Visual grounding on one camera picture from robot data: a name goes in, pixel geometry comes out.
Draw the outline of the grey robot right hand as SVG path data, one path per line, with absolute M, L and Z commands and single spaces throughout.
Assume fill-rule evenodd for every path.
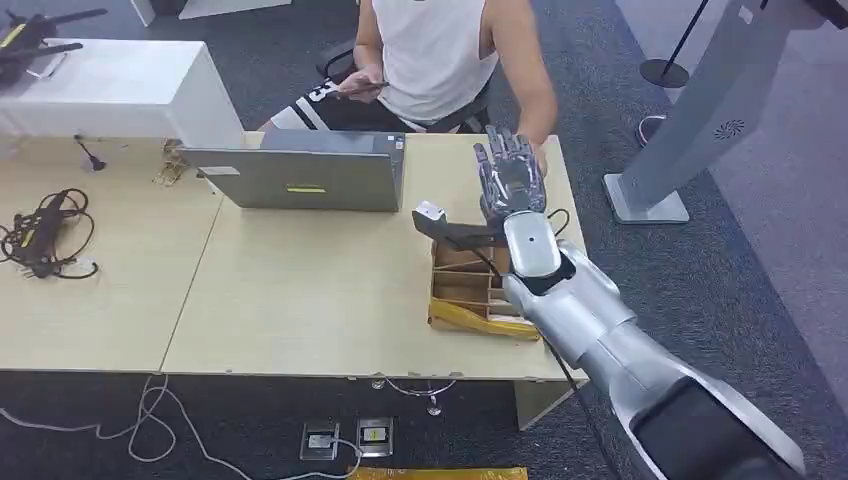
M 498 227 L 514 213 L 543 213 L 547 206 L 539 161 L 524 135 L 506 128 L 485 127 L 488 147 L 474 145 L 481 184 L 480 207 L 490 227 Z

